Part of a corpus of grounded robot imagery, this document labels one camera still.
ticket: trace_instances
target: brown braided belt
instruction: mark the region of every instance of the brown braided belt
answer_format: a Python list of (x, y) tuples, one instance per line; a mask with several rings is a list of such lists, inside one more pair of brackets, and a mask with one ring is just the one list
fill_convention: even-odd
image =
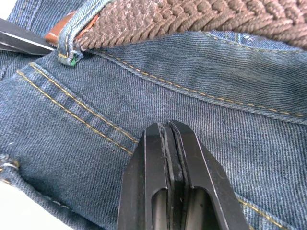
[(260, 35), (307, 50), (307, 0), (116, 0), (76, 42), (86, 50), (210, 30)]

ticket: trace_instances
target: jeans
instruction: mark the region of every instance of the jeans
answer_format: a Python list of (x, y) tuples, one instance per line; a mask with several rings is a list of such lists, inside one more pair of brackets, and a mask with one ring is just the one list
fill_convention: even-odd
[[(43, 36), (84, 2), (19, 0), (9, 21)], [(105, 3), (88, 1), (68, 27)], [(251, 229), (307, 229), (306, 52), (191, 32), (81, 53), (74, 33), (44, 57), (0, 53), (3, 182), (74, 229), (114, 230), (142, 131), (174, 119), (224, 167)]]

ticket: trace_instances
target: green thread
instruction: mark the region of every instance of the green thread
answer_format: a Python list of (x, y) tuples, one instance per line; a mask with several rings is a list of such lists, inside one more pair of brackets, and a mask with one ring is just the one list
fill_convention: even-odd
[(71, 61), (71, 65), (72, 65), (72, 66), (75, 66), (75, 65), (76, 65), (76, 57), (75, 57), (75, 56), (73, 56), (73, 59), (72, 59), (72, 61)]

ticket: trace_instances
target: white surface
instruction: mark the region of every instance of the white surface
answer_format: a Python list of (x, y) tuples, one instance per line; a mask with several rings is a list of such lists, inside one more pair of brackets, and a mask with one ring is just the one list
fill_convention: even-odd
[(0, 0), (0, 18), (7, 19), (17, 0)]
[[(17, 0), (0, 0), (0, 18), (7, 19)], [(72, 230), (16, 188), (0, 182), (2, 230)]]

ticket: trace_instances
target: denim fabric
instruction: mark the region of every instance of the denim fabric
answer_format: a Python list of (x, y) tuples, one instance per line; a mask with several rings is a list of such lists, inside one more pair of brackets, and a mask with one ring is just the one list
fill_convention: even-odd
[[(28, 25), (38, 34), (52, 27), (41, 25), (44, 13), (58, 9), (48, 2)], [(17, 57), (0, 81), (0, 180), (75, 229), (114, 230), (142, 130), (176, 119), (222, 164), (251, 229), (306, 230), (307, 53), (214, 33), (92, 50), (74, 67), (58, 51), (3, 52), (2, 66)]]

